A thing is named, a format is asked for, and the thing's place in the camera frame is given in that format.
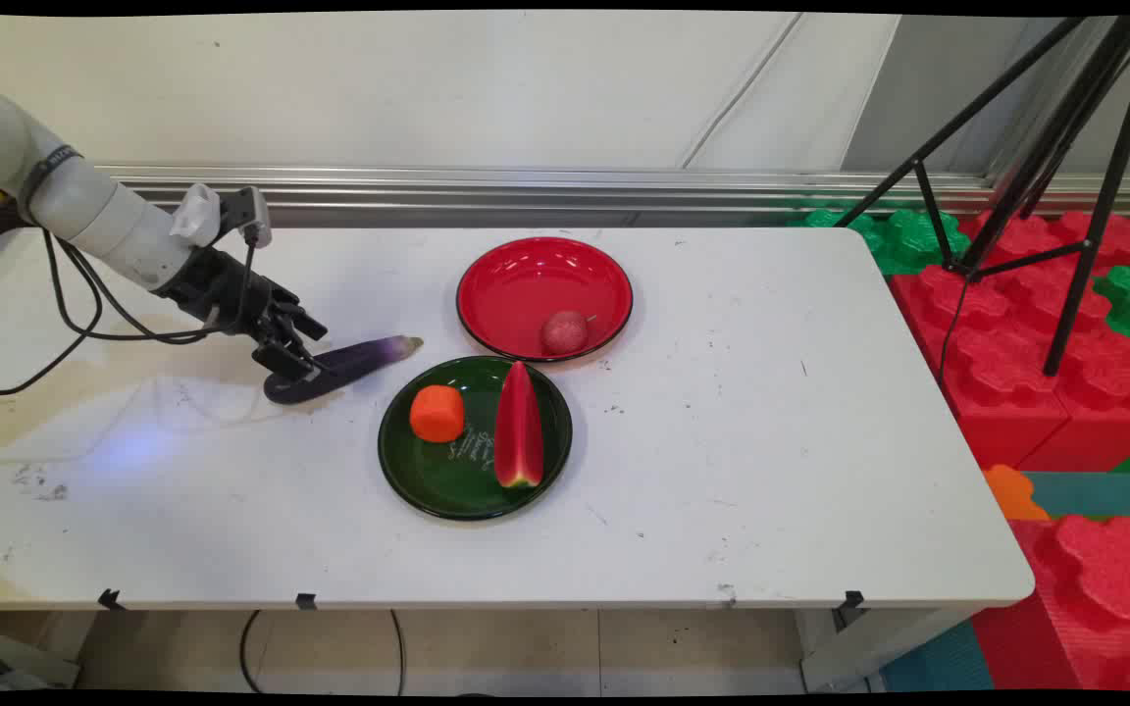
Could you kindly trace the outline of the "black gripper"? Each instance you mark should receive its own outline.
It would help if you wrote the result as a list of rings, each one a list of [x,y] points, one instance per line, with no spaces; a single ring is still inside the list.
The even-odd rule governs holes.
[[[299,307],[286,287],[224,251],[195,251],[157,295],[200,321],[193,333],[160,333],[163,340],[183,340],[202,331],[251,335],[260,340],[252,358],[279,384],[314,380],[323,373],[304,339],[319,341],[328,328]]]

